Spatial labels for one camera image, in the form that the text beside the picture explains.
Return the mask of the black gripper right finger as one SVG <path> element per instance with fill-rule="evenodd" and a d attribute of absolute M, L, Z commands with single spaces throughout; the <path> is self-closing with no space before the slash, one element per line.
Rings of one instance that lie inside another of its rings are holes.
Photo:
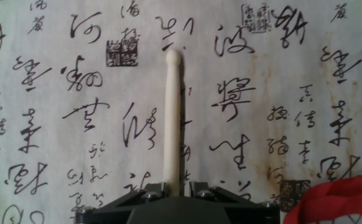
<path fill-rule="evenodd" d="M 210 215 L 225 216 L 230 223 L 280 224 L 280 208 L 271 201 L 254 203 L 221 187 L 210 187 L 207 182 L 190 182 L 191 198 L 219 206 L 216 212 L 209 208 Z"/>

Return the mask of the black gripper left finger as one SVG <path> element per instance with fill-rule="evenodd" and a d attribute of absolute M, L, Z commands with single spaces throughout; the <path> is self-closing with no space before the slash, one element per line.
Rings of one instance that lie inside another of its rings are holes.
<path fill-rule="evenodd" d="M 144 188 L 129 192 L 101 208 L 92 206 L 79 208 L 75 212 L 75 223 L 127 223 L 132 211 L 138 206 L 168 196 L 165 182 L 147 184 Z"/>

